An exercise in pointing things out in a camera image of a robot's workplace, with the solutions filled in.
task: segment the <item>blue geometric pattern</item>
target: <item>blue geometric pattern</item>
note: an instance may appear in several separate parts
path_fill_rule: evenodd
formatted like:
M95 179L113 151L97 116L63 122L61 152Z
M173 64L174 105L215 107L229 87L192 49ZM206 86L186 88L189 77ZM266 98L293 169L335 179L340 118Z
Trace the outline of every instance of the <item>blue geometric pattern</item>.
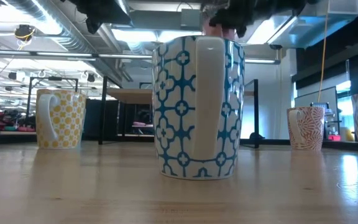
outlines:
M181 37L153 52L155 147L161 173L183 179L222 179L233 174L241 133L244 50L225 40L224 99L215 157L191 157L195 129L195 40Z

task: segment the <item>hand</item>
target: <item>hand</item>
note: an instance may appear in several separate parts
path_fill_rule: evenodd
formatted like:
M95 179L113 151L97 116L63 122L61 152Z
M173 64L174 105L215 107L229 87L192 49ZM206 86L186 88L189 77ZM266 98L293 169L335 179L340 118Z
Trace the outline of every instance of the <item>hand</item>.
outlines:
M236 32L234 29L223 29L221 24L216 24L215 27L211 27L208 24L208 27L204 27L205 34L215 37L222 37L229 40L234 40L236 37Z

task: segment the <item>yellow patterned mug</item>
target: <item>yellow patterned mug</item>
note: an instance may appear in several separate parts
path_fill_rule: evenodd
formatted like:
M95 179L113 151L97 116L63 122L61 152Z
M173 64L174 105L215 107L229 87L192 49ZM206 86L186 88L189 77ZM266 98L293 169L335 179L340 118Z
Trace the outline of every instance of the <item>yellow patterned mug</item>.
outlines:
M81 141L86 96L66 90L38 90L37 142L40 149L72 149Z

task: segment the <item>white mug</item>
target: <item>white mug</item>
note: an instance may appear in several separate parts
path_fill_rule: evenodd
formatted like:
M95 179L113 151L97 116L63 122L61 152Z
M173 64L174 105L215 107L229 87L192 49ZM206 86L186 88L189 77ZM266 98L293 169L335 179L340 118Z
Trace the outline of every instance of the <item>white mug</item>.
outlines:
M320 151L323 145L324 108L287 109L288 132L292 149Z
M72 149L81 141L86 96L66 90L38 90L35 119L40 149Z
M219 37L179 37L153 51L155 147L163 175L233 175L244 95L244 50Z

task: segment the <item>mug handle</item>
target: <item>mug handle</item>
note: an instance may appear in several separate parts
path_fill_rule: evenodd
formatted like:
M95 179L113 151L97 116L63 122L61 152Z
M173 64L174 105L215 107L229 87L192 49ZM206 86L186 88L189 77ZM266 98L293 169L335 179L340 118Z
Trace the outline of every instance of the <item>mug handle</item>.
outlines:
M44 125L44 138L47 141L55 141L58 139L58 134L53 129L52 120L50 119L49 111L59 104L59 99L53 94L43 94L39 99L39 106L37 113L41 123Z
M289 112L289 120L290 120L290 128L292 130L292 135L295 139L296 143L304 143L305 140L303 139L301 135L301 131L299 130L299 124L298 124L298 116L302 115L302 111L300 110L291 110Z
M215 155L224 96L224 54L222 38L197 37L194 159L212 159Z

